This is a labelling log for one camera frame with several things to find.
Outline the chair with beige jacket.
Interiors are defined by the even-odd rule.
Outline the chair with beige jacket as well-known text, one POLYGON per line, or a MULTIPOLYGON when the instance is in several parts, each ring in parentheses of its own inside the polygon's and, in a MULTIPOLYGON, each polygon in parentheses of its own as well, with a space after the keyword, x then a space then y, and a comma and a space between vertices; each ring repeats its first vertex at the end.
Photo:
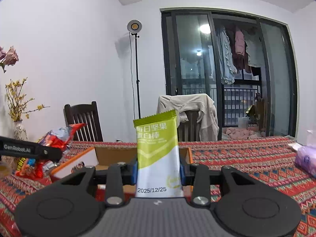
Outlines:
POLYGON ((179 142, 200 141, 200 123, 198 122, 199 112, 197 110, 185 111, 177 129, 179 142))

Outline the yellow flower branches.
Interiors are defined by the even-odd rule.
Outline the yellow flower branches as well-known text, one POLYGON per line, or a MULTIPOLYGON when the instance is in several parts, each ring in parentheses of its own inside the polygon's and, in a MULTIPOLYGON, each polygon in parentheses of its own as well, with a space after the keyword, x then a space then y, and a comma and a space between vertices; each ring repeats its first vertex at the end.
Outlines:
POLYGON ((5 98, 8 105, 8 114, 13 122, 18 122, 22 120, 23 115, 29 119, 29 115, 36 111, 41 111, 43 109, 49 108, 44 104, 39 104, 34 109, 27 109, 30 102, 34 101, 34 98, 27 97, 24 93, 24 86, 27 83, 27 78, 22 80, 10 80, 8 84, 5 85, 5 98))

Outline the purple tissue pack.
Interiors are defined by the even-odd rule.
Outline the purple tissue pack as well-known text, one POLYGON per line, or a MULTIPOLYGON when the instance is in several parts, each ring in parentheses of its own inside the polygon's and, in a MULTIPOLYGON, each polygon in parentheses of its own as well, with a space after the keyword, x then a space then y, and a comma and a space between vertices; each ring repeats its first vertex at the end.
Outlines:
POLYGON ((295 165, 315 178, 316 174, 316 144, 315 130, 308 130, 306 145, 297 148, 295 165))

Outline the beige jacket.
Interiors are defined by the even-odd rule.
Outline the beige jacket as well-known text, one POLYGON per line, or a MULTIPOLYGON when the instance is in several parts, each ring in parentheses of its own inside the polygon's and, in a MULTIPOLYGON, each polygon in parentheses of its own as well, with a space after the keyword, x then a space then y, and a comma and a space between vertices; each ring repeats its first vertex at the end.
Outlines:
POLYGON ((218 140, 219 126, 214 101, 207 94, 161 95, 158 99, 157 113, 176 110, 177 126, 189 122, 188 111, 198 112, 200 124, 199 138, 202 142, 218 140))

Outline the light stand with lamp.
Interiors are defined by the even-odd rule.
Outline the light stand with lamp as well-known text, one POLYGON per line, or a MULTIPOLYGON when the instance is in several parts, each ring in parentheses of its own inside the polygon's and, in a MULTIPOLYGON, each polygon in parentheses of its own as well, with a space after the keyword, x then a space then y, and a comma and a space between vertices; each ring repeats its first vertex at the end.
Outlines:
POLYGON ((141 118, 141 106, 140 106, 140 89, 139 89, 139 66, 138 66, 138 38, 139 32, 142 29, 142 23, 139 20, 133 19, 127 24, 127 30, 131 36, 134 37, 134 57, 135 57, 135 73, 136 73, 136 85, 137 85, 137 106, 138 116, 141 118))

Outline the black framed sliding door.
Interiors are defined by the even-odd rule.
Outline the black framed sliding door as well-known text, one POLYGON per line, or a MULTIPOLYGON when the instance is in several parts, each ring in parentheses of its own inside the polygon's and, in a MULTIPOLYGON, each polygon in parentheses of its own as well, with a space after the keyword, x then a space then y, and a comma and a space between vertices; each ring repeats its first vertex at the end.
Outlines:
POLYGON ((295 136, 297 78, 284 23, 219 10, 161 13, 166 93, 207 94, 220 133, 248 122, 263 136, 295 136))

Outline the hanging laundry clothes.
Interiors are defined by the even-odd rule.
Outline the hanging laundry clothes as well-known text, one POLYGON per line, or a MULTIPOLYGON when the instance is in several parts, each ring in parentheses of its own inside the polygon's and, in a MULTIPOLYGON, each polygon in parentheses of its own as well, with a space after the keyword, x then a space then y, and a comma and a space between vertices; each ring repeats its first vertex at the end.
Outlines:
POLYGON ((254 24, 223 20, 215 23, 221 82, 259 81, 265 68, 262 41, 254 24))

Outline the orange cardboard box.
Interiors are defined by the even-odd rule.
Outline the orange cardboard box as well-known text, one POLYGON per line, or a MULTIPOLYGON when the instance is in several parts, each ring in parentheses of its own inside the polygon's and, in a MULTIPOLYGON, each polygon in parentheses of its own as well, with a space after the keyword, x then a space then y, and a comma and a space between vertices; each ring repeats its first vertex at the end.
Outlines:
MULTIPOLYGON (((53 169, 50 173, 52 182, 72 174, 76 170, 84 166, 95 166, 97 171, 106 170, 112 164, 126 165, 134 158, 137 158, 137 147, 134 143, 120 143, 111 146, 93 146, 82 150, 83 147, 73 147, 60 160, 60 165, 53 169)), ((179 148, 180 159, 184 159, 187 163, 192 163, 192 153, 189 148, 179 148)), ((124 193, 135 195, 137 190, 137 170, 138 162, 133 166, 132 179, 135 184, 126 184, 123 187, 124 193)), ((182 184, 184 196, 188 197, 192 187, 185 187, 182 184)))

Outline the green white protein bar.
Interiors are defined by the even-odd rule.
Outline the green white protein bar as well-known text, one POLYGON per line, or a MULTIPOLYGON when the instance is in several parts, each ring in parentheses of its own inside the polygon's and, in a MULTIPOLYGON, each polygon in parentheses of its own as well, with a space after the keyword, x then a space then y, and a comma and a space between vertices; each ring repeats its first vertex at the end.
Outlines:
POLYGON ((137 132, 138 198, 182 198, 175 110, 133 121, 137 132))

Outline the floral ceramic vase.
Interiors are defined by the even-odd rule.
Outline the floral ceramic vase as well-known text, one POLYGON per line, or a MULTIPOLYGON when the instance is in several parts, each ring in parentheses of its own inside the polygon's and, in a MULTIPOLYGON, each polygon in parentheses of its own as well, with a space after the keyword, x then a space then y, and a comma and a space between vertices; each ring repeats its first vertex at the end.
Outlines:
POLYGON ((27 141, 26 129, 23 125, 23 121, 14 121, 13 122, 13 136, 16 140, 27 141))

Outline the pink artificial flowers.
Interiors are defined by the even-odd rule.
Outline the pink artificial flowers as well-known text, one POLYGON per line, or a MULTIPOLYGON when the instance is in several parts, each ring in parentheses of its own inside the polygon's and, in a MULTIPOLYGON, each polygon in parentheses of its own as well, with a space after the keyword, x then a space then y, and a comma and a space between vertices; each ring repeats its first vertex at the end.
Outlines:
POLYGON ((3 72, 5 73, 6 72, 5 67, 14 66, 16 62, 19 61, 19 57, 14 46, 11 46, 7 52, 5 52, 2 47, 0 47, 0 49, 1 49, 1 56, 0 56, 1 68, 3 69, 3 72))

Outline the red orange chip bag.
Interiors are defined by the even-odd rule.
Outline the red orange chip bag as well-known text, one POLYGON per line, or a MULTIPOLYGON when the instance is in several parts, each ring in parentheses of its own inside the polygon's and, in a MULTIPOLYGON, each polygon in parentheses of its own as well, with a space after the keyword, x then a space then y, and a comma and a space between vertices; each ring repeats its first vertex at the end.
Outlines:
POLYGON ((48 162, 58 163, 76 132, 85 126, 85 123, 71 124, 49 131, 36 144, 23 143, 16 146, 14 151, 27 154, 28 157, 19 159, 15 175, 31 180, 42 179, 44 165, 48 162))

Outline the dark wooden chair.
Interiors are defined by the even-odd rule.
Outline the dark wooden chair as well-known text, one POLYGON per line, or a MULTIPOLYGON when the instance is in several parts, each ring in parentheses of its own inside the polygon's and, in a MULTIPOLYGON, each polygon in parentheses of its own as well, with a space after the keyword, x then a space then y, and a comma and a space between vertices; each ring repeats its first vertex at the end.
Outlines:
POLYGON ((102 142, 103 135, 96 101, 91 104, 64 105, 66 125, 84 123, 85 126, 76 131, 75 141, 102 142))

